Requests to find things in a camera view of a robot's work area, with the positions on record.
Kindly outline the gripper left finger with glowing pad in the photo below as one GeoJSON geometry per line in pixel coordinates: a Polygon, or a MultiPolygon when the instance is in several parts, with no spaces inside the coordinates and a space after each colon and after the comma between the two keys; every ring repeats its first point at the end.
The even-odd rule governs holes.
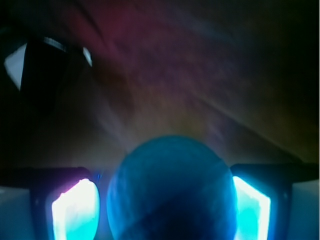
{"type": "Polygon", "coordinates": [[[2,168],[2,240],[93,240],[100,194],[84,167],[2,168]]]}

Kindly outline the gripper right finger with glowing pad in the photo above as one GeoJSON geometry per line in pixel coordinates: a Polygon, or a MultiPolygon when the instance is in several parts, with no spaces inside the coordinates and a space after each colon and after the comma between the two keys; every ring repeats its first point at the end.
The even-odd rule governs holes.
{"type": "Polygon", "coordinates": [[[318,240],[320,168],[316,163],[235,164],[236,240],[318,240]]]}

